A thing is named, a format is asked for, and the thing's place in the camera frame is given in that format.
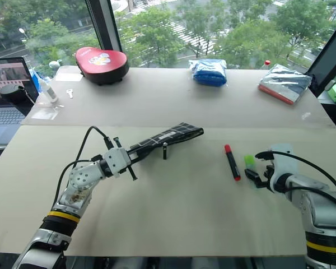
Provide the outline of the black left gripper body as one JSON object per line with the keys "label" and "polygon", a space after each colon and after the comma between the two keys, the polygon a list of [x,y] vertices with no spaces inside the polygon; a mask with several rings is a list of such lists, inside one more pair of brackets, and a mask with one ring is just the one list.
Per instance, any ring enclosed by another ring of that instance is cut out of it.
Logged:
{"label": "black left gripper body", "polygon": [[[121,143],[120,143],[118,137],[114,137],[113,140],[115,141],[116,145],[117,145],[119,148],[122,148],[122,145],[121,145]],[[130,172],[133,181],[137,180],[138,178],[136,177],[136,175],[135,175],[135,173],[134,173],[134,171],[133,171],[133,169],[132,169],[132,166],[131,166],[131,165],[128,165],[128,166],[127,166],[127,169],[128,169],[128,171]]]}

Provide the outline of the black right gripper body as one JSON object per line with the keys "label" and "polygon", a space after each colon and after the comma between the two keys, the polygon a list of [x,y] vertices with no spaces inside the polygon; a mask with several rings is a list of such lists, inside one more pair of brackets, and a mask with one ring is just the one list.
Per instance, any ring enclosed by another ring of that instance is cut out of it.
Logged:
{"label": "black right gripper body", "polygon": [[274,176],[275,168],[273,164],[267,165],[266,170],[264,172],[264,176],[267,178],[266,188],[271,192],[274,192],[274,184],[275,184],[275,176]]}

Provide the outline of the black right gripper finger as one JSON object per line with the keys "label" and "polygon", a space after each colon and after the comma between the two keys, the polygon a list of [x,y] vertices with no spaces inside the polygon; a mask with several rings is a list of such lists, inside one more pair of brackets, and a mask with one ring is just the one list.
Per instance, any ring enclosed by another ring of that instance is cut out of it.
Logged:
{"label": "black right gripper finger", "polygon": [[269,150],[269,151],[259,152],[255,155],[255,158],[259,160],[264,160],[264,161],[274,160],[273,151]]}
{"label": "black right gripper finger", "polygon": [[246,168],[244,169],[244,173],[254,183],[256,188],[268,188],[268,182],[263,182],[257,172]]}

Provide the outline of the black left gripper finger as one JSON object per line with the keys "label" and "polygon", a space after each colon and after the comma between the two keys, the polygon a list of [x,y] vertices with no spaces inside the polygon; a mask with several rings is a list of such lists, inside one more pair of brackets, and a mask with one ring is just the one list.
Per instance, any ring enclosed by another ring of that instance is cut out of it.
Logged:
{"label": "black left gripper finger", "polygon": [[145,159],[150,155],[152,151],[128,151],[128,156],[130,157],[130,163],[133,165]]}
{"label": "black left gripper finger", "polygon": [[137,155],[144,155],[149,154],[153,150],[152,145],[141,145],[141,144],[135,144],[130,147],[130,149],[126,149],[126,152],[128,155],[131,154],[137,154]]}

